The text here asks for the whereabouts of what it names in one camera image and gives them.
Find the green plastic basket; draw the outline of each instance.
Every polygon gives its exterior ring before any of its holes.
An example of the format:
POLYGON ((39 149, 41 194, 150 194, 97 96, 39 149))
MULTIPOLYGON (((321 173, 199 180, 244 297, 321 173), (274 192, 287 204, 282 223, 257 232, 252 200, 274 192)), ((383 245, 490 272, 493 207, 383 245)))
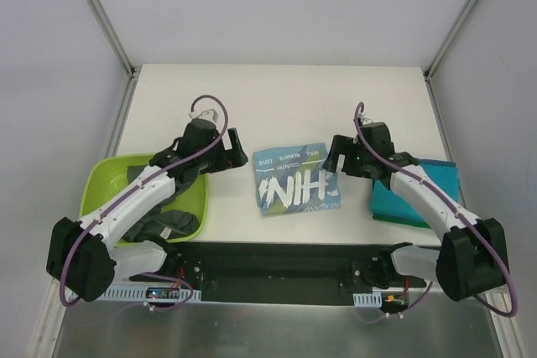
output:
MULTIPOLYGON (((111 198, 117 195, 128 185, 127 167, 132 165, 147 165, 153 154, 135 154, 103 159, 91 171, 87 180, 81 203, 81 217, 98 209, 111 198)), ((207 175, 200 175, 194 184, 171 203, 165 205, 162 211, 180 210, 196 216, 200 227, 192 235, 184 238, 168 240, 169 243, 188 241, 196 237, 203 226, 209 204, 209 184, 207 175)), ((127 245, 129 242, 121 240, 118 245, 127 245)))

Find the teal folded cloth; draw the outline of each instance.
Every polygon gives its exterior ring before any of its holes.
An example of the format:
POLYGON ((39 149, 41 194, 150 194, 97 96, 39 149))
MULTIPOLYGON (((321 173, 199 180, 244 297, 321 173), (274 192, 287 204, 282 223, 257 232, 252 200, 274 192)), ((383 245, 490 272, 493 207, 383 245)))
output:
MULTIPOLYGON (((427 175, 454 201, 459 201, 459 170, 455 163, 430 159, 420 160, 420 166, 427 175)), ((369 205, 374 220, 396 222, 409 226, 428 228, 423 218, 393 191, 375 181, 373 196, 369 205)))

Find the white table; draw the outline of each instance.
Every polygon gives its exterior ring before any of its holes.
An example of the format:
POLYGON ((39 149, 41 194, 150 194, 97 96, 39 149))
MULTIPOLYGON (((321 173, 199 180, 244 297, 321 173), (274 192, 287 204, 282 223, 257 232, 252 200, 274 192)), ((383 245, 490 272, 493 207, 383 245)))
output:
MULTIPOLYGON (((446 158, 420 69, 296 65, 144 65, 118 154, 168 147, 201 94, 226 105, 250 158, 264 148, 317 142, 329 148, 333 135, 353 136, 359 101, 367 117, 388 124, 396 150, 446 158)), ((264 218, 251 163, 212 174, 209 183, 206 226, 197 241, 439 244, 431 230, 374 221, 369 180, 340 175, 341 209, 264 218)))

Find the white wall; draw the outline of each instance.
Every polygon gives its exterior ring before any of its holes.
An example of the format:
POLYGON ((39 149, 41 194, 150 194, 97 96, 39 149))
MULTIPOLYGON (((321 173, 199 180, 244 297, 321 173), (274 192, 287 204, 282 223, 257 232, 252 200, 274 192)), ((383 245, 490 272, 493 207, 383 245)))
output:
POLYGON ((0 0, 0 356, 23 356, 126 76, 85 0, 0 0))
POLYGON ((466 0, 101 0, 135 65, 426 68, 466 0))
POLYGON ((537 0, 482 0, 432 82, 467 204, 503 223, 528 351, 537 304, 537 0))

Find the gray cloth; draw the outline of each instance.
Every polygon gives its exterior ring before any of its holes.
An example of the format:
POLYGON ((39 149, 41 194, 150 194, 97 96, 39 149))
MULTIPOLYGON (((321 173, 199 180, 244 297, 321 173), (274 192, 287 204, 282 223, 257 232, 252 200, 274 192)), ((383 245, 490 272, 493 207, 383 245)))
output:
MULTIPOLYGON (((145 169, 144 166, 131 166, 127 168, 127 181, 132 183, 145 169)), ((195 215, 185 211, 170 210, 161 212, 164 205, 175 200, 177 196, 185 192, 196 181, 197 169, 185 171, 182 180, 175 180, 177 189, 168 199, 162 200, 153 209, 148 211, 136 224, 123 235, 127 242, 141 242, 155 236, 161 236, 166 240, 184 238, 192 235, 200 227, 200 222, 195 215)))

